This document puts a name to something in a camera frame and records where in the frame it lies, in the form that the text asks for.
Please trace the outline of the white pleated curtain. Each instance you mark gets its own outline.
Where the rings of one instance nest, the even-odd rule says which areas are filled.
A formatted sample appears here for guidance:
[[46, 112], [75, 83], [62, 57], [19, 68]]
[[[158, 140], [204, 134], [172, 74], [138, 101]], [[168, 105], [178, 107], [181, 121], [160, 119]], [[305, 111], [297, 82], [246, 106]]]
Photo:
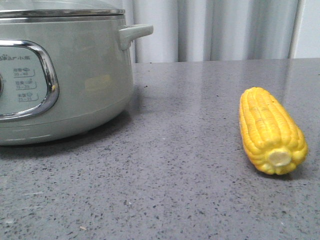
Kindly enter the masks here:
[[317, 58], [317, 0], [3, 0], [2, 10], [123, 9], [126, 22], [151, 24], [137, 39], [137, 63]]

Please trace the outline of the pale green electric cooking pot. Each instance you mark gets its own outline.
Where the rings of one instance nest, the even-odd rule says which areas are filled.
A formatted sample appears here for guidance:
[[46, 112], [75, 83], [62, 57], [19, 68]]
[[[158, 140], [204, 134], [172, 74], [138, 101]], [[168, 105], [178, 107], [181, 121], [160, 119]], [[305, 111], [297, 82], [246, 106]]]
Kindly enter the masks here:
[[120, 114], [133, 92], [131, 42], [153, 30], [118, 9], [1, 11], [1, 145], [70, 137]]

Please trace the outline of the yellow plastic corn cob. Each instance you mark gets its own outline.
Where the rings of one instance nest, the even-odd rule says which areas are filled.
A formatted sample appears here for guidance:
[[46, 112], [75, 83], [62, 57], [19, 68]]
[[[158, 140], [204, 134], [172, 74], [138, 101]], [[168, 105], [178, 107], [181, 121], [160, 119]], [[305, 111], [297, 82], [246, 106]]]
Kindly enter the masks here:
[[288, 174], [307, 156], [304, 133], [278, 100], [261, 87], [241, 95], [239, 125], [246, 155], [265, 174]]

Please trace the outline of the glass pot lid steel rim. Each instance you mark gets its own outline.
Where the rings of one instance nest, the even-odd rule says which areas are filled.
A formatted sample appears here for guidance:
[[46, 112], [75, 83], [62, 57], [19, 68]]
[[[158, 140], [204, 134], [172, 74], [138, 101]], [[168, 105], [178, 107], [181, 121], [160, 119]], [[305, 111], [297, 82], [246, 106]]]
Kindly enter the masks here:
[[102, 0], [2, 0], [1, 18], [124, 15], [125, 10]]

